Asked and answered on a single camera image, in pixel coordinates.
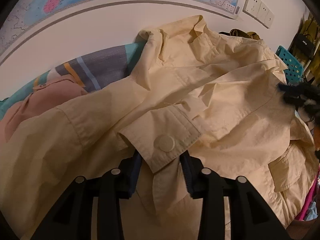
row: metal screw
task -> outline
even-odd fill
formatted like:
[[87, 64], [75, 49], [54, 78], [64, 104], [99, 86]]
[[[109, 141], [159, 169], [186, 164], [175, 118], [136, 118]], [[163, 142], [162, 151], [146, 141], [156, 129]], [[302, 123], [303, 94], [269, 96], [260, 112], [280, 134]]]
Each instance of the metal screw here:
[[243, 176], [240, 176], [240, 177], [238, 177], [238, 181], [239, 181], [240, 183], [246, 183], [246, 182], [247, 182], [247, 179], [246, 179], [245, 177], [243, 177]]
[[211, 170], [208, 169], [208, 168], [203, 168], [203, 169], [201, 170], [201, 172], [202, 172], [203, 174], [205, 174], [205, 175], [209, 175], [209, 174], [211, 173]]
[[82, 183], [82, 182], [84, 182], [84, 177], [82, 176], [76, 177], [76, 183]]
[[120, 172], [121, 172], [121, 170], [118, 169], [118, 168], [115, 168], [115, 169], [111, 170], [111, 174], [112, 175], [118, 175], [118, 174], [120, 174]]

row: wall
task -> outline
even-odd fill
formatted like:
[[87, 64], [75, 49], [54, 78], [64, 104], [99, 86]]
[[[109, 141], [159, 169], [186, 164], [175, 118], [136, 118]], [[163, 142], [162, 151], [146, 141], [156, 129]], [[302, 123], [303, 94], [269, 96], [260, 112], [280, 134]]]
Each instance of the wall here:
[[134, 42], [147, 26], [159, 26], [184, 17], [202, 14], [214, 31], [233, 28], [255, 31], [276, 51], [288, 48], [301, 18], [308, 14], [301, 0], [262, 0], [275, 14], [270, 29], [242, 13], [231, 20], [208, 11], [177, 4], [133, 3], [87, 11], [60, 21], [26, 41], [0, 65], [0, 99], [12, 95], [41, 73], [75, 57], [100, 49]]

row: teal plastic basket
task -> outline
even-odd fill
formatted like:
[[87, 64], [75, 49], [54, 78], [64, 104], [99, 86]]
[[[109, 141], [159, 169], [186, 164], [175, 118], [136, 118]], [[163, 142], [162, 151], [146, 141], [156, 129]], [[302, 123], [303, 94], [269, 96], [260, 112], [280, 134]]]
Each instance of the teal plastic basket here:
[[279, 46], [276, 54], [288, 66], [288, 69], [284, 70], [287, 83], [299, 83], [303, 74], [303, 67], [299, 61], [282, 46]]

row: electrical socket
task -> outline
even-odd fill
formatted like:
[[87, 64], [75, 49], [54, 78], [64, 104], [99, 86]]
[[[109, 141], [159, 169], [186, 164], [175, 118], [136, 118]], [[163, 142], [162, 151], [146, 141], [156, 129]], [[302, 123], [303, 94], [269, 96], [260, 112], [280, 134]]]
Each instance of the electrical socket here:
[[264, 23], [268, 13], [269, 13], [269, 8], [262, 2], [258, 12], [257, 19], [260, 22]]
[[274, 19], [275, 19], [274, 14], [272, 13], [272, 11], [269, 11], [263, 25], [265, 25], [265, 27], [270, 29]]
[[261, 0], [246, 0], [243, 11], [257, 18], [261, 3]]

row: beige jacket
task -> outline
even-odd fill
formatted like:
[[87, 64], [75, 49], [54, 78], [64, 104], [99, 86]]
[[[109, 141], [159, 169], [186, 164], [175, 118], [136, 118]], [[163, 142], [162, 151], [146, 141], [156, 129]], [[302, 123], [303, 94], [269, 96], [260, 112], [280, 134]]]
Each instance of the beige jacket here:
[[219, 35], [202, 16], [140, 35], [148, 42], [129, 77], [25, 120], [0, 149], [0, 209], [15, 233], [29, 239], [76, 176], [101, 176], [135, 148], [144, 162], [120, 202], [125, 239], [197, 239], [202, 203], [178, 158], [187, 149], [221, 176], [246, 176], [288, 226], [319, 163], [276, 88], [286, 65], [262, 40]]

